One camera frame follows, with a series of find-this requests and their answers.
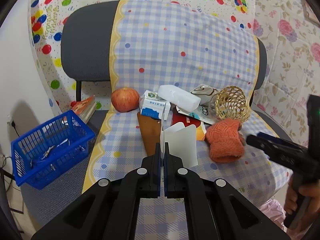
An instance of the floral wallpaper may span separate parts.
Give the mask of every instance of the floral wallpaper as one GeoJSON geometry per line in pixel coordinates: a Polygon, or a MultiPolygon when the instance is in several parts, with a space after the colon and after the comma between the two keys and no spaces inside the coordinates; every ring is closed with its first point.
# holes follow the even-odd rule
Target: floral wallpaper
{"type": "Polygon", "coordinates": [[[320,29],[301,0],[256,0],[253,33],[264,43],[265,81],[253,102],[296,143],[308,146],[306,102],[320,96],[320,29]]]}

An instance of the chair leg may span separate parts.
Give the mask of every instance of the chair leg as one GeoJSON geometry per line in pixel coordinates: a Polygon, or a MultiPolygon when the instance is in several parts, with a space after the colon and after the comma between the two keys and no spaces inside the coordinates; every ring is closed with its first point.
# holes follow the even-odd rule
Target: chair leg
{"type": "Polygon", "coordinates": [[[76,81],[76,101],[81,101],[81,81],[76,81]]]}

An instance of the white wall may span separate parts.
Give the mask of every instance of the white wall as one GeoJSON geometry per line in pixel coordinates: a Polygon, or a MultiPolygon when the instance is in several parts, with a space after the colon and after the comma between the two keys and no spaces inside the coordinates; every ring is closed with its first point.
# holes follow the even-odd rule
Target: white wall
{"type": "Polygon", "coordinates": [[[18,0],[0,27],[0,152],[6,156],[17,138],[7,115],[20,135],[53,117],[32,57],[28,18],[28,0],[18,0]]]}

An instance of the blue dot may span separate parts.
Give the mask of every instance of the blue dot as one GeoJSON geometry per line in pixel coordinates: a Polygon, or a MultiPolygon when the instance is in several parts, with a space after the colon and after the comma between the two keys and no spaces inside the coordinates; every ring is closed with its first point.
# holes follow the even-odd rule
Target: blue dot
{"type": "Polygon", "coordinates": [[[40,35],[36,34],[35,36],[33,36],[33,42],[37,43],[40,40],[40,35]]]}
{"type": "Polygon", "coordinates": [[[55,41],[61,41],[61,36],[62,36],[62,33],[56,33],[53,38],[55,41]]]}
{"type": "Polygon", "coordinates": [[[44,15],[41,15],[41,16],[38,18],[37,22],[44,23],[46,19],[47,19],[47,16],[44,14],[44,15]]]}
{"type": "Polygon", "coordinates": [[[217,170],[218,169],[217,165],[215,165],[214,163],[210,164],[210,168],[213,169],[213,170],[217,170]]]}
{"type": "Polygon", "coordinates": [[[36,7],[36,5],[38,4],[39,0],[35,0],[32,4],[31,4],[31,7],[36,7]]]}

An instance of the orange knitted glove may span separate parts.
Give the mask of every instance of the orange knitted glove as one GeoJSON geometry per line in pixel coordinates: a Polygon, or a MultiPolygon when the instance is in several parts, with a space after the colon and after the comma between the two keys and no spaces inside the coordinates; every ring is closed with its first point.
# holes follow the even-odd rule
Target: orange knitted glove
{"type": "Polygon", "coordinates": [[[239,134],[239,120],[224,119],[207,129],[206,140],[210,143],[210,158],[214,162],[231,163],[244,154],[244,139],[239,134]]]}

